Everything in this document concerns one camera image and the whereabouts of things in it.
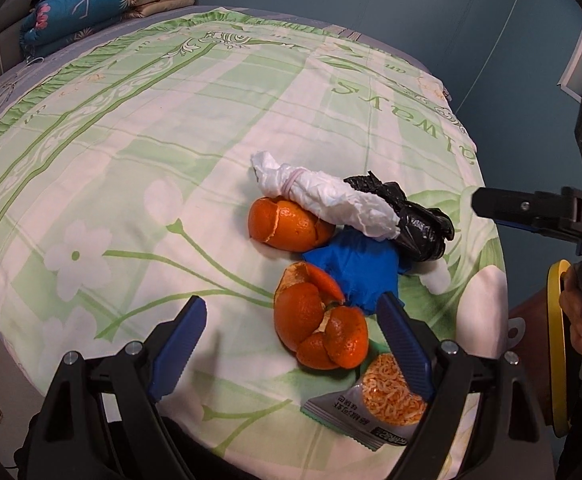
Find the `bed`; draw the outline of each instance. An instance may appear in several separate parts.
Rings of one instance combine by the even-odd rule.
[[[385,478],[403,448],[371,452],[299,410],[355,377],[299,369],[276,337],[272,293],[291,257],[248,239],[249,159],[372,170],[441,208],[456,236],[399,277],[400,298],[438,337],[496,356],[503,257],[470,207],[476,147],[447,97],[407,54],[253,9],[131,20],[16,64],[0,77],[0,337],[44,393],[66,351],[117,352],[197,294],[207,328],[161,413],[263,480]],[[441,479],[459,468],[477,403]]]

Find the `bolt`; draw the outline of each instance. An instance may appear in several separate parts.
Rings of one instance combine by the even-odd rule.
[[[517,354],[515,352],[511,352],[510,350],[508,352],[504,352],[504,359],[506,359],[506,362],[510,365],[517,365],[520,362],[520,358],[517,356]]]
[[[457,351],[460,349],[459,346],[454,341],[451,341],[449,339],[447,339],[446,341],[442,341],[442,344],[440,346],[442,350],[449,355],[457,354]]]
[[[124,347],[124,351],[129,355],[138,355],[142,351],[142,343],[139,341],[131,341]]]
[[[79,358],[80,358],[80,354],[78,354],[75,350],[71,350],[70,352],[66,352],[66,354],[64,354],[62,361],[64,361],[64,364],[66,364],[66,365],[72,365]]]

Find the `human hand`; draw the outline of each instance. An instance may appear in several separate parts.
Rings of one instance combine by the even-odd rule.
[[[564,274],[564,290],[560,294],[560,307],[571,323],[571,344],[575,351],[582,355],[582,291],[574,266],[570,266]]]

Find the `wall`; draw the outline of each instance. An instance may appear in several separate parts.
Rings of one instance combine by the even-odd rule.
[[[582,26],[573,0],[199,0],[354,28],[410,53],[442,79],[478,144],[488,186],[582,188],[578,103],[556,86]],[[514,305],[542,286],[568,244],[500,229]]]

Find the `green and white bedspread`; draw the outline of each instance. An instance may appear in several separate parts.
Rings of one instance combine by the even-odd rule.
[[[66,351],[117,352],[197,294],[208,325],[163,413],[265,480],[385,478],[402,448],[373,453],[299,411],[354,377],[299,370],[276,337],[290,256],[248,239],[259,150],[343,178],[372,170],[445,211],[455,240],[400,278],[400,297],[438,336],[503,349],[500,242],[471,210],[475,146],[442,84],[323,30],[225,9],[98,46],[0,117],[0,333],[44,392]]]

